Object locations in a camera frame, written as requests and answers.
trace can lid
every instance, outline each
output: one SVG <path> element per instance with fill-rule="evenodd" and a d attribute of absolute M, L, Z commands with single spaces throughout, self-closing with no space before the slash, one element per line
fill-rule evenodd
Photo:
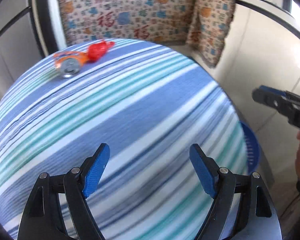
<path fill-rule="evenodd" d="M 80 71 L 80 63 L 75 58 L 68 58 L 61 63 L 60 68 L 58 69 L 61 76 L 69 78 Z"/>

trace table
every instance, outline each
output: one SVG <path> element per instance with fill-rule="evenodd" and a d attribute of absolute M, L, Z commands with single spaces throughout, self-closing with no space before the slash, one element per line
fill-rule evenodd
<path fill-rule="evenodd" d="M 87 200 L 106 239 L 194 238 L 212 200 L 189 161 L 192 143 L 233 173 L 247 170 L 235 110 L 197 63 L 150 42 L 110 40 L 69 79 L 43 59 L 0 103 L 0 222 L 14 238 L 38 175 L 79 166 L 103 142 L 110 160 Z M 64 194 L 60 202 L 75 236 Z"/>

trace round table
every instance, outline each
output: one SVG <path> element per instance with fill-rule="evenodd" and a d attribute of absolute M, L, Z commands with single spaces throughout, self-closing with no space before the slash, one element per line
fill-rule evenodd
<path fill-rule="evenodd" d="M 0 103 L 0 222 L 14 238 L 38 175 L 80 166 L 103 142 L 110 160 L 87 202 L 107 240 L 194 238 L 212 199 L 191 144 L 233 173 L 247 170 L 235 110 L 197 63 L 150 42 L 110 40 L 106 55 L 69 79 L 43 59 Z M 75 236 L 64 194 L 60 202 Z"/>

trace red object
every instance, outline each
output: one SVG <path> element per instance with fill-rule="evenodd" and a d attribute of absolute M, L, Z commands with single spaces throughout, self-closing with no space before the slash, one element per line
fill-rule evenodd
<path fill-rule="evenodd" d="M 101 41 L 96 44 L 92 44 L 88 47 L 89 60 L 96 61 L 107 53 L 108 49 L 114 46 L 114 41 Z"/>

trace blue basket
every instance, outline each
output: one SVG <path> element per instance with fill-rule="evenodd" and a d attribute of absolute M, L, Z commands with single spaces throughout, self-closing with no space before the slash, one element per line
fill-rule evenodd
<path fill-rule="evenodd" d="M 244 133 L 244 139 L 247 144 L 247 152 L 248 152 L 248 173 L 251 174 L 255 171 L 259 164 L 260 159 L 260 145 L 256 136 L 254 135 L 251 128 L 245 123 L 241 122 L 242 130 Z"/>

